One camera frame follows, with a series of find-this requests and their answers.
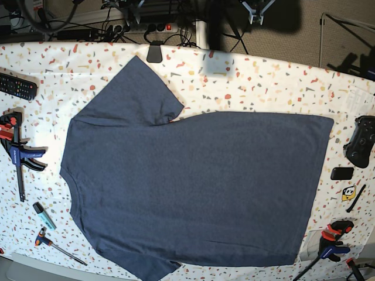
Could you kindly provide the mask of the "blue T-shirt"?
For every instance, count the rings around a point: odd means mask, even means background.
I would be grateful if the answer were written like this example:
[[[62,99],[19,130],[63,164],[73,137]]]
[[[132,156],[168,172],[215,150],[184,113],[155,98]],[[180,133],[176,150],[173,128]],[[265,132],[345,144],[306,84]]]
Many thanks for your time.
[[[183,105],[139,58],[71,119],[60,174],[95,251],[141,280],[295,261],[330,118]]]

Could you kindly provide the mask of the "white power strip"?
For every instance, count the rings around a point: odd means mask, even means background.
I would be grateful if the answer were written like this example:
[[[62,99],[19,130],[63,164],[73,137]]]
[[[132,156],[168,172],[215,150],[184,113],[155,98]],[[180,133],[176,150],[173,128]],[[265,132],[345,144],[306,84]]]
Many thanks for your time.
[[[125,33],[144,33],[147,30],[156,33],[177,33],[179,27],[176,23],[141,23],[139,25],[115,25],[115,28],[122,27]]]

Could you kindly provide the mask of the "light blue highlighter pen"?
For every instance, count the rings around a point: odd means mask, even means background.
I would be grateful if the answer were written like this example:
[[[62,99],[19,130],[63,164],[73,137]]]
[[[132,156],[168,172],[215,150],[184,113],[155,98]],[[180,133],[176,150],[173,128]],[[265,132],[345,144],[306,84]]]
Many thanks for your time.
[[[43,206],[39,202],[35,202],[33,204],[33,208],[36,211],[39,218],[45,224],[45,226],[48,227],[48,229],[51,229],[51,230],[56,229],[56,225],[54,224],[54,222],[52,221],[52,219],[50,218],[46,210],[43,208]]]

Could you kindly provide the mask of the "clear plastic bag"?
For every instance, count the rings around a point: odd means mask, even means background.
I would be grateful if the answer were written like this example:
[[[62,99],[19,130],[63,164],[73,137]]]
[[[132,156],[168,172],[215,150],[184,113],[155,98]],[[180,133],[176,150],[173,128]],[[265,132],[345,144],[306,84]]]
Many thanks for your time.
[[[300,261],[312,261],[318,256],[321,232],[320,230],[308,232],[299,254]]]

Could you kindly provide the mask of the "yellow face sticker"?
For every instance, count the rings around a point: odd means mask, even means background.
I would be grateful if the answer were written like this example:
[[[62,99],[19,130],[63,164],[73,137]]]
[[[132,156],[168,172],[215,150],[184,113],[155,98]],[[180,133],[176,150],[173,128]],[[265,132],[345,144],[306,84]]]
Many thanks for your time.
[[[342,201],[349,201],[354,199],[356,196],[356,186],[345,187],[342,190]]]

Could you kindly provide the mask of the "black game controller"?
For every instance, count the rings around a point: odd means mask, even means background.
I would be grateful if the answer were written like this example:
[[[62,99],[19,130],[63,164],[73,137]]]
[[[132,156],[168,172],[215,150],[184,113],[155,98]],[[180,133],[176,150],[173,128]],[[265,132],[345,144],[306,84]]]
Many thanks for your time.
[[[343,146],[344,156],[356,167],[365,169],[374,146],[374,116],[363,115],[354,122],[353,135],[349,143]]]

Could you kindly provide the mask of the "black TV remote control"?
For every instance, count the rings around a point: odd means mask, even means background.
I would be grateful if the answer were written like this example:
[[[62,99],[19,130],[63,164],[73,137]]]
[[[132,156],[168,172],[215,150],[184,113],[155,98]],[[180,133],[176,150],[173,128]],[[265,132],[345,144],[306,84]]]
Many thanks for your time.
[[[1,92],[32,101],[37,94],[37,85],[34,82],[1,73]]]

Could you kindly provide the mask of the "blue bar clamp left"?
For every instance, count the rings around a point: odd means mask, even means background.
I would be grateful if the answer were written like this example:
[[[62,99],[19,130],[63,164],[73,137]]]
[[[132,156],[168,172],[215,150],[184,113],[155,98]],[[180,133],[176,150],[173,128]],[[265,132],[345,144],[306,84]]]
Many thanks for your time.
[[[21,112],[14,111],[1,116],[1,145],[16,168],[19,197],[24,202],[26,196],[22,166],[42,172],[47,165],[35,161],[35,158],[41,158],[46,153],[46,149],[27,148],[27,141],[21,141],[21,125]]]

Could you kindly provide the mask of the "blue bar clamp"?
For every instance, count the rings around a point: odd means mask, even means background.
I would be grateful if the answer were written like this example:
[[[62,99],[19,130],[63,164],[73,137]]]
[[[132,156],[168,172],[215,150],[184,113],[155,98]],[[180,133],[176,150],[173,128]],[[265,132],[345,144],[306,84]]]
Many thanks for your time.
[[[344,234],[348,234],[354,227],[354,223],[349,220],[335,221],[327,225],[327,229],[321,232],[319,240],[319,249],[317,257],[298,275],[293,281],[299,280],[306,272],[312,269],[321,259],[329,259],[333,262],[339,262],[341,258],[338,256],[350,252],[350,248],[343,246],[340,240]]]
[[[21,125],[21,112],[14,111],[1,116],[1,145],[16,168],[19,197],[24,202],[26,196],[22,166],[42,172],[47,165],[35,161],[35,158],[41,158],[46,153],[46,149],[27,148],[27,141],[21,141]]]

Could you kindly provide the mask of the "blue bar clamp right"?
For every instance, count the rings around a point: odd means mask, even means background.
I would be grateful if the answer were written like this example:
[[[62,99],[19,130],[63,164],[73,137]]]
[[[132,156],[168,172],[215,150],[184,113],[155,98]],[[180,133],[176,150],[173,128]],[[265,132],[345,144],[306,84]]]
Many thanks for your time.
[[[335,221],[327,225],[327,229],[321,232],[319,240],[319,249],[317,257],[298,275],[293,281],[299,280],[306,272],[312,269],[321,259],[329,259],[333,262],[339,262],[341,258],[338,256],[350,252],[350,248],[343,246],[340,240],[344,234],[348,234],[354,227],[354,223],[349,220]]]

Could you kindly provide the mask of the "white paper sheet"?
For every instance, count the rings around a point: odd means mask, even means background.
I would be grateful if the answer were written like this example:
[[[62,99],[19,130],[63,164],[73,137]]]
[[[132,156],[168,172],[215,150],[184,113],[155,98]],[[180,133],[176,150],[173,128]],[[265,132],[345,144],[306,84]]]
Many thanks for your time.
[[[374,95],[355,87],[347,94],[343,110],[355,116],[374,115]]]

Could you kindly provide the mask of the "orange clamp bottom right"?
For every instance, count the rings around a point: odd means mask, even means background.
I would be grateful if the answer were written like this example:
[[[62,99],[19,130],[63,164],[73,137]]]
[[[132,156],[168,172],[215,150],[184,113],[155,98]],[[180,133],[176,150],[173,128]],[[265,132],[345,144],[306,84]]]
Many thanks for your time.
[[[349,281],[351,277],[354,277],[356,281],[365,281],[364,276],[361,274],[358,266],[355,264],[353,258],[350,258],[346,261],[347,266],[351,270],[351,273],[346,278],[346,281]]]

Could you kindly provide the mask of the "black table clamp mount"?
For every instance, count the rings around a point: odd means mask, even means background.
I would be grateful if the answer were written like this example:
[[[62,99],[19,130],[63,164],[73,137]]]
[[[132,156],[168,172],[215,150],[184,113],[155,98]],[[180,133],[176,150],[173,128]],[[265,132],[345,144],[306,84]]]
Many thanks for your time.
[[[149,45],[148,54],[146,57],[147,62],[149,63],[161,63],[162,58],[162,52],[161,52],[161,46],[163,45],[163,41],[153,41]]]

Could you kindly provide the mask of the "orange handled T-wrench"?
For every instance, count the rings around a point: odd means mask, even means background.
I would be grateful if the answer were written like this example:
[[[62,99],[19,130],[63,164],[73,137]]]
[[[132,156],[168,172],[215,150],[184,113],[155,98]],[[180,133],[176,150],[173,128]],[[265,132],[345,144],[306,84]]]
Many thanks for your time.
[[[76,256],[68,253],[67,251],[65,251],[61,247],[57,246],[48,237],[46,237],[46,228],[45,227],[41,228],[41,230],[38,232],[37,237],[35,239],[35,246],[41,246],[42,244],[45,244],[47,246],[51,246],[54,249],[57,249],[59,252],[65,254],[69,258],[73,259],[74,261],[78,262],[79,264],[87,266],[87,264],[83,260],[81,260],[81,259],[77,258]]]

